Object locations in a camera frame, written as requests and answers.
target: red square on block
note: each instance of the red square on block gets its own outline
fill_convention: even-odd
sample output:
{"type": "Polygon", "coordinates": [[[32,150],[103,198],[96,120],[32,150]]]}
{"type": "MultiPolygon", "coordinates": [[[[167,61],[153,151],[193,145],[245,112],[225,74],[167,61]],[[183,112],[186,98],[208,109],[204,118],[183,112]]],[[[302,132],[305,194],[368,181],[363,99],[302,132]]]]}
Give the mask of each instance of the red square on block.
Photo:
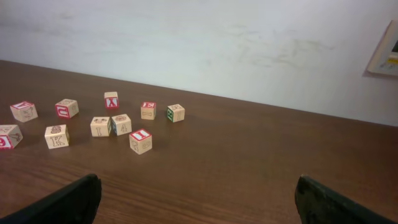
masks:
{"type": "Polygon", "coordinates": [[[26,108],[26,107],[29,107],[29,106],[33,106],[33,105],[34,104],[31,103],[31,102],[23,101],[23,102],[17,103],[16,105],[11,105],[11,106],[13,108],[17,109],[17,110],[20,110],[20,109],[23,109],[23,108],[26,108]]]}
{"type": "Polygon", "coordinates": [[[55,105],[55,111],[60,118],[70,118],[69,109],[67,106],[55,105]]]}
{"type": "Polygon", "coordinates": [[[137,141],[142,141],[142,140],[152,136],[145,129],[140,129],[138,131],[135,131],[135,132],[131,133],[130,135],[131,135],[131,137],[133,137],[137,141]]]}
{"type": "Polygon", "coordinates": [[[119,98],[118,97],[105,98],[105,108],[106,109],[119,108],[119,98]]]}
{"type": "Polygon", "coordinates": [[[155,108],[156,107],[156,103],[154,102],[143,102],[141,104],[142,108],[155,108]]]}
{"type": "Polygon", "coordinates": [[[14,146],[12,145],[8,136],[0,135],[0,149],[13,149],[14,146]]]}

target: toy block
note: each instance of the toy block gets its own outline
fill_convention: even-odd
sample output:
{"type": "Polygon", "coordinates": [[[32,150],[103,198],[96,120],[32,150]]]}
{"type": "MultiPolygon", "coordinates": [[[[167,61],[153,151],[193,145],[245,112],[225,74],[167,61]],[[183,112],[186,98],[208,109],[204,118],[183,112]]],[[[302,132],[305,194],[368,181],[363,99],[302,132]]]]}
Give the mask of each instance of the toy block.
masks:
{"type": "Polygon", "coordinates": [[[182,121],[185,117],[185,109],[181,105],[168,106],[167,117],[173,122],[182,121]]]}
{"type": "Polygon", "coordinates": [[[18,125],[0,125],[0,149],[14,149],[22,138],[18,125]]]}
{"type": "Polygon", "coordinates": [[[155,119],[156,103],[143,102],[141,104],[141,119],[155,119]]]}
{"type": "Polygon", "coordinates": [[[141,155],[152,149],[152,135],[144,129],[140,129],[130,134],[130,148],[141,155]]]}
{"type": "Polygon", "coordinates": [[[119,98],[117,92],[106,92],[104,94],[104,98],[105,98],[106,109],[119,108],[119,98]]]}
{"type": "Polygon", "coordinates": [[[108,137],[112,130],[111,119],[110,117],[94,117],[90,128],[93,137],[108,137]]]}
{"type": "Polygon", "coordinates": [[[49,149],[69,146],[69,133],[66,124],[47,127],[44,133],[49,149]]]}
{"type": "Polygon", "coordinates": [[[79,113],[79,106],[76,100],[64,99],[55,104],[55,111],[59,118],[70,119],[79,113]]]}
{"type": "Polygon", "coordinates": [[[11,105],[10,108],[14,118],[20,122],[30,121],[38,117],[35,105],[28,101],[11,105]]]}
{"type": "Polygon", "coordinates": [[[127,134],[132,131],[131,120],[126,114],[112,117],[112,128],[117,136],[127,134]]]}

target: block top face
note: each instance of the block top face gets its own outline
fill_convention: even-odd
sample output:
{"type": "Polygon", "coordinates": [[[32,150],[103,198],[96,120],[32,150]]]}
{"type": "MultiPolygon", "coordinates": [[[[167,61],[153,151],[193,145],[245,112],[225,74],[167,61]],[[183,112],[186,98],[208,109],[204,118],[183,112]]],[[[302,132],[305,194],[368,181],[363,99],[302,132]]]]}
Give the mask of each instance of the block top face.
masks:
{"type": "Polygon", "coordinates": [[[108,124],[110,117],[94,117],[90,125],[108,124]]]}
{"type": "Polygon", "coordinates": [[[65,134],[66,130],[67,130],[67,125],[66,124],[47,127],[45,129],[44,136],[50,136],[50,135],[53,135],[53,134],[55,134],[55,135],[57,135],[57,134],[65,134]]]}
{"type": "Polygon", "coordinates": [[[11,106],[13,108],[15,108],[15,109],[20,110],[20,109],[23,109],[23,108],[26,108],[26,107],[29,107],[29,106],[34,106],[34,104],[31,103],[31,102],[28,102],[28,101],[23,101],[23,102],[20,102],[20,103],[17,103],[15,105],[11,105],[11,106]]]}
{"type": "Polygon", "coordinates": [[[117,92],[106,92],[104,94],[104,98],[108,98],[108,97],[118,97],[118,93],[117,92]]]}
{"type": "Polygon", "coordinates": [[[137,141],[142,141],[142,140],[147,139],[147,138],[152,136],[145,129],[140,129],[138,131],[134,131],[130,135],[131,135],[131,137],[133,137],[137,141]]]}
{"type": "Polygon", "coordinates": [[[142,108],[155,108],[156,107],[156,103],[154,103],[154,102],[142,102],[141,107],[142,108]]]}
{"type": "Polygon", "coordinates": [[[168,106],[168,109],[170,109],[172,111],[184,110],[184,108],[179,104],[168,106]]]}
{"type": "Polygon", "coordinates": [[[74,102],[76,102],[76,100],[63,99],[63,100],[59,101],[58,103],[56,103],[56,105],[68,106],[74,102]]]}
{"type": "Polygon", "coordinates": [[[16,124],[4,124],[0,125],[0,135],[8,134],[12,131],[17,125],[16,124]]]}
{"type": "Polygon", "coordinates": [[[127,116],[126,114],[113,116],[112,120],[115,122],[115,124],[125,123],[126,121],[131,121],[129,116],[127,116]]]}

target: wood grain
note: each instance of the wood grain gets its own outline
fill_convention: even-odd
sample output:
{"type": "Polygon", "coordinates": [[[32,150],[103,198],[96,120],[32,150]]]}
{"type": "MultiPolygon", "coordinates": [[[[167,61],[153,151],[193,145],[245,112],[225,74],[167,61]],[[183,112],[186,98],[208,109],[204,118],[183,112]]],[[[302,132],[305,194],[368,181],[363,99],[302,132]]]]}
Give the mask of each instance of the wood grain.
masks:
{"type": "Polygon", "coordinates": [[[294,189],[308,174],[398,221],[395,127],[5,61],[0,76],[1,124],[24,135],[0,151],[0,217],[95,173],[95,223],[300,223],[294,189]],[[118,91],[119,109],[105,109],[106,91],[118,91]],[[69,120],[54,109],[64,98],[79,104],[69,120]],[[24,100],[39,118],[14,120],[9,105],[24,100]],[[154,121],[141,119],[143,101],[157,103],[154,121]],[[172,123],[176,103],[185,120],[172,123]],[[152,150],[137,155],[128,135],[91,137],[94,116],[122,113],[153,135],[152,150]],[[45,127],[57,124],[70,146],[48,150],[45,127]]]}

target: yellow label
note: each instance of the yellow label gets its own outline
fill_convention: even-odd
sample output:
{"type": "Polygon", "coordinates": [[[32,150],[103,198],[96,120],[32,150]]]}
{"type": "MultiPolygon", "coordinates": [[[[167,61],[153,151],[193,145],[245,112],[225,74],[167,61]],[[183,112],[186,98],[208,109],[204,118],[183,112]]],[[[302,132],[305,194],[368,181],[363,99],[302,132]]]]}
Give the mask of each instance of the yellow label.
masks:
{"type": "Polygon", "coordinates": [[[388,63],[398,64],[398,59],[390,58],[387,62],[388,62],[388,63]]]}

